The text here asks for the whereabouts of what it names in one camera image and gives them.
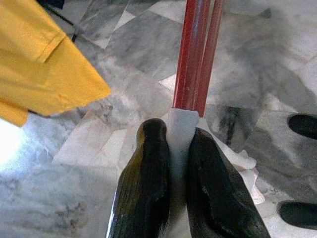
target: red pole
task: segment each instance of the red pole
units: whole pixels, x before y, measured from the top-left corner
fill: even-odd
[[[208,38],[206,42],[206,48],[204,52],[204,58],[202,62],[199,86],[198,86],[198,97],[195,97],[195,110],[198,111],[199,116],[204,116],[209,82],[211,77],[211,70],[213,59],[216,51],[217,39],[219,34],[222,5],[224,0],[215,0],[213,5],[213,11],[211,16],[211,23],[208,32]]]
[[[187,0],[173,107],[195,110],[210,0]]]

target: yellow raincoat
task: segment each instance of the yellow raincoat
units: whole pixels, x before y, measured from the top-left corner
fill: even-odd
[[[0,0],[0,117],[16,125],[106,97],[110,89],[35,0]]]

